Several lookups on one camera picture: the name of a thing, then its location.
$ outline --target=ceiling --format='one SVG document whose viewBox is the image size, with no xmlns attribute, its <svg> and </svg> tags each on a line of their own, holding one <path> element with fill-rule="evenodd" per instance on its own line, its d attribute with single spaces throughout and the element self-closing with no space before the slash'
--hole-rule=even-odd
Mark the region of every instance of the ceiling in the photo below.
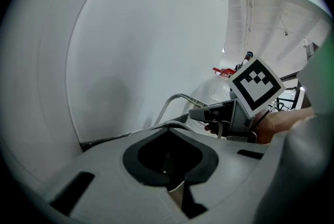
<svg viewBox="0 0 334 224">
<path fill-rule="evenodd" d="M 224 60 L 240 63 L 247 51 L 260 56 L 279 76 L 302 69 L 307 44 L 321 46 L 331 28 L 319 13 L 284 0 L 229 0 Z"/>
</svg>

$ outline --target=white plastic panel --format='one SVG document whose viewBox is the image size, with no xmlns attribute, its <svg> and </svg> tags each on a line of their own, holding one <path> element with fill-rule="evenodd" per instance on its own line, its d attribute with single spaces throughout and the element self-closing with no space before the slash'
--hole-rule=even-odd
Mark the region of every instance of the white plastic panel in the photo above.
<svg viewBox="0 0 334 224">
<path fill-rule="evenodd" d="M 86 0 L 13 0 L 1 28 L 1 147 L 36 189 L 81 154 L 65 87 L 70 35 Z"/>
<path fill-rule="evenodd" d="M 13 0 L 0 104 L 14 176 L 36 189 L 81 154 L 78 138 L 141 129 L 191 93 L 219 63 L 227 12 L 228 0 Z"/>
<path fill-rule="evenodd" d="M 148 127 L 169 96 L 191 94 L 219 65 L 227 17 L 228 0 L 87 0 L 67 60 L 79 139 Z"/>
</svg>

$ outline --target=white plastic bag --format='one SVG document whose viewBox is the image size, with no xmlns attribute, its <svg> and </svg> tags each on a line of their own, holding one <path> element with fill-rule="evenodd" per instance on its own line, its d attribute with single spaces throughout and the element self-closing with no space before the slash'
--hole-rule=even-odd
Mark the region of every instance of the white plastic bag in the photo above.
<svg viewBox="0 0 334 224">
<path fill-rule="evenodd" d="M 230 100 L 230 86 L 227 83 L 227 80 L 228 78 L 225 76 L 214 75 L 199 84 L 191 96 L 207 105 Z M 189 109 L 192 109 L 192 107 L 192 105 L 187 106 L 186 112 L 188 112 Z M 203 122 L 190 119 L 189 116 L 185 124 L 196 133 L 217 137 L 209 131 L 204 130 L 205 124 Z"/>
</svg>

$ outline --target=black rectangular slot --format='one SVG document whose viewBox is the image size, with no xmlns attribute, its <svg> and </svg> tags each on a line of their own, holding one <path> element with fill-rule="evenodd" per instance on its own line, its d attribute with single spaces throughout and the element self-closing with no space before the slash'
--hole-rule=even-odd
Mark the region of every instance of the black rectangular slot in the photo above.
<svg viewBox="0 0 334 224">
<path fill-rule="evenodd" d="M 88 172 L 79 173 L 72 182 L 57 195 L 56 199 L 50 203 L 51 206 L 65 216 L 68 216 L 94 177 L 95 175 Z"/>
<path fill-rule="evenodd" d="M 261 160 L 261 158 L 263 156 L 263 154 L 261 154 L 259 152 L 248 151 L 248 150 L 239 150 L 237 153 L 239 155 L 244 155 L 244 156 L 251 157 L 251 158 L 254 158 L 254 159 L 258 159 L 258 160 Z"/>
</svg>

